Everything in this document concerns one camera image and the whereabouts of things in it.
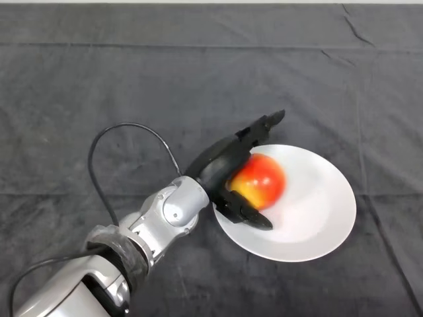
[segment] red apple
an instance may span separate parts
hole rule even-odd
[[[273,205],[283,194],[285,173],[271,157],[253,154],[229,183],[229,189],[244,196],[257,210]]]

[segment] table surface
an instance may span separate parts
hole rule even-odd
[[[205,211],[133,297],[130,316],[422,316],[423,7],[1,5],[0,295],[26,264],[77,250],[110,219],[89,182],[102,128],[147,124],[182,169],[285,108],[270,143],[345,174],[358,205],[333,253],[249,254]],[[99,144],[120,217],[175,176],[152,136]],[[25,279],[17,305],[58,267]],[[0,305],[5,309],[4,301]]]

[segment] dark gray tablecloth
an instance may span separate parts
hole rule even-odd
[[[311,262],[271,262],[205,212],[130,315],[421,316],[422,17],[418,6],[1,5],[1,297],[24,265],[110,223],[85,165],[100,129],[147,124],[186,168],[285,108],[270,142],[324,156],[354,189],[347,241]],[[131,128],[100,142],[95,169],[120,217],[175,176]],[[17,305],[55,269],[28,276]]]

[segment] white plate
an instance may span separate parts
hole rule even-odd
[[[275,261],[302,262],[339,247],[356,220],[356,199],[344,175],[319,155],[289,145],[263,145],[251,153],[275,159],[286,173],[282,197],[262,213],[273,230],[233,224],[215,210],[226,234],[245,250]]]

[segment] black cable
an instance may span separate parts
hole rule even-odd
[[[107,127],[106,129],[102,130],[99,134],[96,135],[96,137],[94,138],[93,142],[91,143],[90,146],[90,150],[88,153],[88,172],[90,174],[91,177],[91,181],[93,182],[93,185],[98,193],[98,195],[101,198],[101,201],[103,202],[104,206],[106,207],[110,217],[112,218],[112,222],[114,225],[119,226],[119,220],[112,208],[112,206],[109,204],[103,190],[101,189],[100,185],[98,184],[97,178],[94,174],[94,170],[93,170],[93,154],[94,154],[94,150],[97,146],[98,141],[100,140],[100,138],[108,131],[115,129],[117,127],[125,127],[125,126],[130,126],[130,127],[138,127],[140,129],[144,129],[148,132],[150,132],[151,134],[153,134],[156,138],[158,138],[160,140],[160,142],[162,142],[162,144],[165,146],[167,153],[169,154],[172,163],[176,169],[176,172],[178,173],[179,176],[182,176],[180,169],[179,169],[179,165],[176,162],[171,149],[169,148],[169,146],[167,145],[166,141],[154,130],[150,129],[149,127],[145,126],[145,125],[141,125],[138,123],[132,123],[132,122],[122,122],[122,123],[118,123],[116,125],[112,125],[111,127]],[[9,308],[9,317],[13,317],[13,297],[15,295],[15,291],[16,288],[18,287],[19,282],[25,277],[27,276],[29,273],[31,273],[32,271],[43,267],[45,265],[49,265],[49,264],[54,264],[54,263],[59,263],[59,262],[64,262],[64,261],[68,261],[68,260],[74,260],[74,259],[78,259],[78,258],[84,258],[85,256],[92,256],[98,253],[103,252],[106,249],[106,247],[99,247],[99,248],[94,248],[92,250],[88,250],[85,252],[81,252],[79,254],[70,254],[70,255],[66,255],[66,256],[58,256],[55,258],[50,258],[47,260],[42,260],[39,262],[36,262],[30,266],[28,266],[25,270],[22,271],[22,273],[20,273],[19,275],[17,275],[15,277],[15,280],[12,282],[11,286],[9,287],[9,291],[7,293],[7,302],[8,302],[8,308]]]
[[[140,129],[144,129],[148,132],[150,132],[151,134],[153,134],[156,138],[158,138],[160,140],[160,142],[162,142],[162,144],[165,146],[167,153],[169,154],[172,163],[176,169],[176,172],[178,173],[179,176],[182,176],[180,169],[179,169],[179,165],[176,162],[176,160],[174,159],[174,156],[172,154],[171,149],[169,148],[169,146],[167,145],[166,141],[154,130],[150,129],[149,127],[142,125],[142,124],[138,124],[138,123],[132,123],[132,122],[122,122],[122,123],[118,123],[116,125],[112,125],[110,127],[107,127],[106,129],[102,130],[99,134],[96,135],[96,137],[94,138],[93,142],[91,143],[90,146],[90,151],[88,153],[88,172],[90,174],[91,177],[91,181],[93,182],[93,185],[95,187],[95,190],[98,193],[98,196],[100,196],[101,201],[103,202],[104,206],[106,207],[110,217],[112,218],[113,224],[115,226],[119,226],[119,220],[112,208],[112,206],[110,205],[110,203],[108,202],[103,190],[101,189],[100,185],[98,184],[97,181],[97,177],[94,174],[94,170],[93,170],[93,154],[94,154],[94,150],[97,146],[98,140],[100,140],[100,138],[108,131],[112,130],[112,129],[116,129],[117,127],[138,127]]]
[[[63,261],[69,261],[79,258],[84,258],[85,256],[93,256],[95,254],[98,254],[102,251],[104,251],[106,247],[101,246],[98,248],[94,248],[88,251],[84,251],[78,254],[69,254],[66,256],[58,256],[55,258],[50,258],[47,260],[42,260],[39,262],[36,262],[34,264],[31,264],[28,266],[25,270],[22,271],[19,275],[15,277],[15,280],[12,282],[11,286],[9,287],[9,291],[7,293],[7,303],[8,303],[8,310],[9,310],[9,317],[13,317],[13,297],[15,296],[16,288],[18,287],[19,282],[27,276],[32,271],[39,269],[42,266],[49,265],[49,264],[55,264]]]

